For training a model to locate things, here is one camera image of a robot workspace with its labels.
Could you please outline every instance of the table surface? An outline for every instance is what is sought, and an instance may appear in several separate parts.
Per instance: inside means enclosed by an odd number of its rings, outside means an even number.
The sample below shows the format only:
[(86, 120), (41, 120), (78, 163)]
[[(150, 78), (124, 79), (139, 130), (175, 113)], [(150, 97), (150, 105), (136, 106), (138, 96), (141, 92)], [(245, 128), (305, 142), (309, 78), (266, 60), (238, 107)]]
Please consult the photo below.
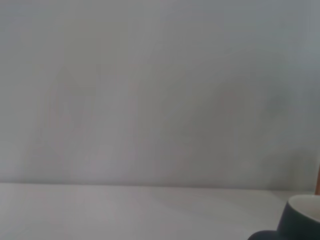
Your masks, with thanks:
[(247, 240), (298, 192), (0, 184), (1, 240)]

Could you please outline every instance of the white wall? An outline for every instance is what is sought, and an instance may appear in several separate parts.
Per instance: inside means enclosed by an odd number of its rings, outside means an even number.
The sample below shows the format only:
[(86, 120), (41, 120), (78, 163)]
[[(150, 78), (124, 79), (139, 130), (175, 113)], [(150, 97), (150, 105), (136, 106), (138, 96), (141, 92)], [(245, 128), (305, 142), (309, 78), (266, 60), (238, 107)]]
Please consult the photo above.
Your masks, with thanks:
[(316, 0), (5, 0), (0, 181), (309, 189)]

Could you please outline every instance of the cup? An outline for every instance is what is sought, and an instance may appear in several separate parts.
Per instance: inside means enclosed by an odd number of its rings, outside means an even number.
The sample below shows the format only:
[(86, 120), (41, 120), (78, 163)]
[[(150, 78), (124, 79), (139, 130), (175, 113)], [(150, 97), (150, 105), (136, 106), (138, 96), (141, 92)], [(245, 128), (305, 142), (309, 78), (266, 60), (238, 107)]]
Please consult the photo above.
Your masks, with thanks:
[(258, 231), (248, 240), (320, 240), (320, 196), (289, 198), (276, 231)]

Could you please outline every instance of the wooden object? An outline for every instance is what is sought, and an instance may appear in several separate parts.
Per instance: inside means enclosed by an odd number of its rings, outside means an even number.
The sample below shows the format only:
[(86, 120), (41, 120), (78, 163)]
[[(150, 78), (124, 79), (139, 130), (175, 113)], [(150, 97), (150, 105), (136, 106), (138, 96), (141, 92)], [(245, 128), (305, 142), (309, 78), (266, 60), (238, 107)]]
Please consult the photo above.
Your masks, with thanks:
[(315, 195), (320, 195), (320, 167), (319, 167), (319, 172), (318, 172), (318, 177), (316, 180), (316, 187), (315, 187)]

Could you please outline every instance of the dark green cup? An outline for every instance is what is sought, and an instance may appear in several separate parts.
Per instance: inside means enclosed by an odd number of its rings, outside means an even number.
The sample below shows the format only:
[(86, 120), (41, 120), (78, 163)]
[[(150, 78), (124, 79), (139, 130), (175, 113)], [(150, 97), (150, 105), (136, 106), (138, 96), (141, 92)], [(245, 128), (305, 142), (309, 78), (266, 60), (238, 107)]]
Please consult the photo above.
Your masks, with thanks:
[(259, 231), (248, 240), (320, 240), (320, 196), (289, 198), (276, 231)]

